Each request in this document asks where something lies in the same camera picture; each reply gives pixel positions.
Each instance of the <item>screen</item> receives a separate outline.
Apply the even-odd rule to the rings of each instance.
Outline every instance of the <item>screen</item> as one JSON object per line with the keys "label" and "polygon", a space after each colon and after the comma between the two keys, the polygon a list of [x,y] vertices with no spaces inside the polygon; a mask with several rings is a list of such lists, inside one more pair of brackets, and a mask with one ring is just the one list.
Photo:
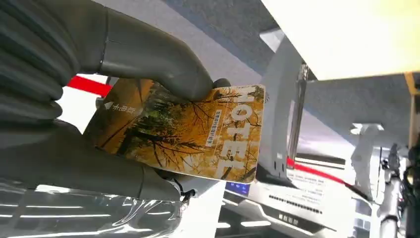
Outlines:
{"label": "screen", "polygon": [[240,195],[248,196],[250,184],[241,184],[235,182],[227,182],[226,190],[238,193]]}

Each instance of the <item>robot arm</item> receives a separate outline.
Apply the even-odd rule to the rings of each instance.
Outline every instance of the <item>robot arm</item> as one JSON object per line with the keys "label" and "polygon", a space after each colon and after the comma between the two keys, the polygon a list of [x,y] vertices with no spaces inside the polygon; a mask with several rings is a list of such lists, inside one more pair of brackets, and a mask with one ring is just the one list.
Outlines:
{"label": "robot arm", "polygon": [[1,1],[0,38],[0,177],[179,200],[153,169],[99,151],[57,120],[55,100],[79,72],[151,78],[199,100],[212,80],[183,42],[90,0]]}

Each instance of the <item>autumn tree illustration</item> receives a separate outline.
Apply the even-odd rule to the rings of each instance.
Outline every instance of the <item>autumn tree illustration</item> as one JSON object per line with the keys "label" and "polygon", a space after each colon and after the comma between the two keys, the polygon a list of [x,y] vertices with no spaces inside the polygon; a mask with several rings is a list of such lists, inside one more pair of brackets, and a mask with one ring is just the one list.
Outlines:
{"label": "autumn tree illustration", "polygon": [[[253,113],[246,121],[233,121],[230,112],[238,105],[235,98],[242,94],[234,88],[219,88],[207,99],[188,102],[169,93],[160,84],[134,84],[127,82],[121,90],[110,95],[109,101],[139,97],[141,113],[132,116],[122,112],[109,112],[108,118],[101,121],[97,144],[117,155],[137,160],[166,170],[189,173],[213,178],[222,160],[241,160],[245,169],[228,167],[223,176],[217,179],[249,182],[255,174],[258,146],[249,143],[246,157],[237,158],[231,151],[227,157],[220,156],[224,140],[241,140],[241,135],[227,134],[228,127],[243,127],[245,122],[252,125],[250,141],[258,141],[262,124],[264,89],[258,85],[248,96],[254,102],[248,103]],[[215,119],[215,110],[222,110],[217,133],[211,146],[206,146],[210,129]]]}

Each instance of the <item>card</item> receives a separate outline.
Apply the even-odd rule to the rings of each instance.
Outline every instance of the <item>card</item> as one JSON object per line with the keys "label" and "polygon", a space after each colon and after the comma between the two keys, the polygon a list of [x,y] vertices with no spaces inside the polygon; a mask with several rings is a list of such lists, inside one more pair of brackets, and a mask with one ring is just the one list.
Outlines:
{"label": "card", "polygon": [[262,85],[232,86],[190,102],[152,80],[121,78],[84,136],[121,159],[250,183],[259,155],[264,95]]}

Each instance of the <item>red stripe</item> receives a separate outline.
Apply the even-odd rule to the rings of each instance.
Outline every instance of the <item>red stripe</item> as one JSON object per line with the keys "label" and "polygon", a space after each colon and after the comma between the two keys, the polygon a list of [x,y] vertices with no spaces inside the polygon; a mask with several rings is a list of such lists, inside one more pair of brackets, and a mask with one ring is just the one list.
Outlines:
{"label": "red stripe", "polygon": [[295,161],[293,161],[289,157],[287,157],[287,165],[289,165],[291,167],[294,167],[296,170],[300,170],[300,171],[303,171],[303,172],[306,172],[306,173],[309,173],[309,174],[317,175],[317,176],[320,176],[320,177],[323,177],[323,178],[326,178],[326,179],[330,179],[332,181],[336,181],[338,183],[341,183],[345,186],[351,186],[350,184],[344,182],[341,178],[337,178],[336,176],[332,176],[332,175],[329,175],[327,173],[324,173],[324,172],[321,172],[319,170],[315,170],[315,169],[312,169],[312,168],[309,168],[309,167],[306,167],[306,166],[303,166],[303,165],[298,165],[298,164],[295,163]]}
{"label": "red stripe", "polygon": [[98,94],[102,97],[105,97],[112,88],[112,86],[110,85],[98,83],[98,82],[95,82],[95,81],[92,81],[90,79],[83,78],[80,76],[74,76],[70,80],[67,86],[75,88],[75,89],[79,89],[85,92]]}

